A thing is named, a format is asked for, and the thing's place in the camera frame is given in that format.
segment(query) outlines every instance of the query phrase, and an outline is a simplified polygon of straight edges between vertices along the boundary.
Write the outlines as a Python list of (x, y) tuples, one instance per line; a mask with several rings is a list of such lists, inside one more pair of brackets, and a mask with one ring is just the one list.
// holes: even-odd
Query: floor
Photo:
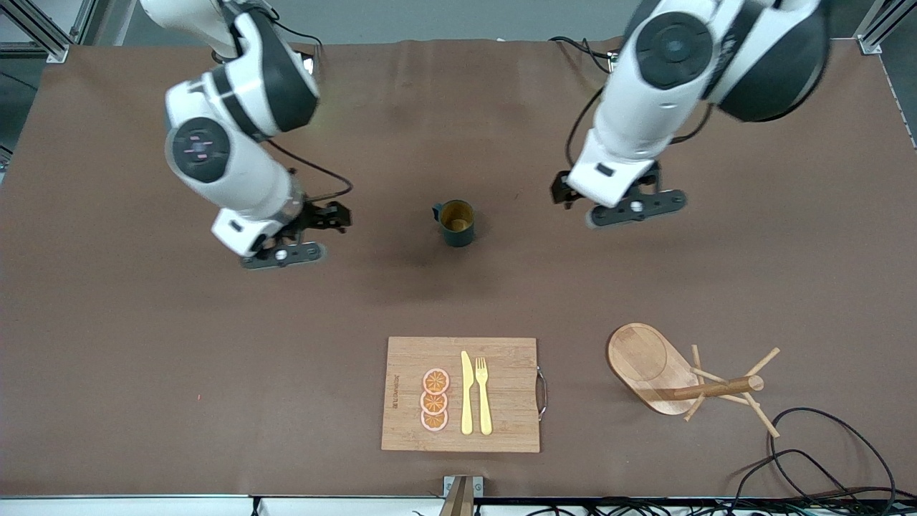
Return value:
[[(640, 0), (273, 0), (282, 21), (325, 43), (385, 43), (402, 39), (606, 39), (621, 34)], [(828, 0), (832, 34), (849, 37), (873, 0)], [(138, 0), (106, 0), (92, 41), (102, 45), (199, 45), (193, 37), (160, 28)], [(882, 44), (903, 114), (917, 124), (917, 14), (911, 14)], [(4, 58), (0, 72), (38, 86), (41, 59)], [(0, 144), (14, 150), (35, 92), (0, 76)]]

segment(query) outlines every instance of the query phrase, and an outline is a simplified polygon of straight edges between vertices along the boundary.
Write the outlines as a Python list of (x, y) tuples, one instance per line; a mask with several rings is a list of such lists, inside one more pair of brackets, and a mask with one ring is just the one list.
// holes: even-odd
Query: wooden base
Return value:
[(692, 399), (671, 399), (675, 389), (699, 385), (691, 365), (655, 328), (639, 322), (619, 328), (608, 341), (608, 363), (646, 405), (668, 415), (691, 409)]

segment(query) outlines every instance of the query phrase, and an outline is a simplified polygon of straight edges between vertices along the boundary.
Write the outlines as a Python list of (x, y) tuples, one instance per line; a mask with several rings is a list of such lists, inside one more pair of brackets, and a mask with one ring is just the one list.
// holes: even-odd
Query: yellow knife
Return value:
[(474, 423), (471, 422), (471, 386), (474, 385), (474, 369), (471, 368), (471, 359), (468, 352), (461, 352), (461, 432), (471, 435), (474, 432)]

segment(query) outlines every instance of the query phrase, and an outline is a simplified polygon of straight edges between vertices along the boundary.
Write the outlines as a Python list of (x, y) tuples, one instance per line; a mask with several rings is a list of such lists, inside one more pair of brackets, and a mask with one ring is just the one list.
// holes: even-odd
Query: cutting board handle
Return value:
[[(538, 420), (541, 421), (545, 417), (545, 411), (547, 410), (547, 380), (545, 380), (545, 374), (541, 371), (541, 365), (536, 366), (536, 371), (538, 372), (538, 378), (536, 379), (541, 384), (541, 410), (538, 411)], [(536, 402), (538, 397), (538, 386), (535, 386), (535, 396)]]

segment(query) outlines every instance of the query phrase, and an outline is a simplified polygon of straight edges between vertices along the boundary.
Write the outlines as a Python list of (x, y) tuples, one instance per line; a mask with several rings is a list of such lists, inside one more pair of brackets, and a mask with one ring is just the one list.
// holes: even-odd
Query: aluminum frame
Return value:
[(894, 0), (883, 10), (884, 3), (884, 0), (876, 0), (854, 33), (864, 55), (882, 53), (880, 43), (917, 7), (917, 0)]
[(73, 26), (65, 31), (36, 6), (32, 0), (0, 0), (0, 11), (25, 32), (32, 43), (0, 43), (0, 51), (10, 53), (47, 52), (48, 62), (67, 60), (70, 45), (82, 43), (98, 0), (83, 0)]

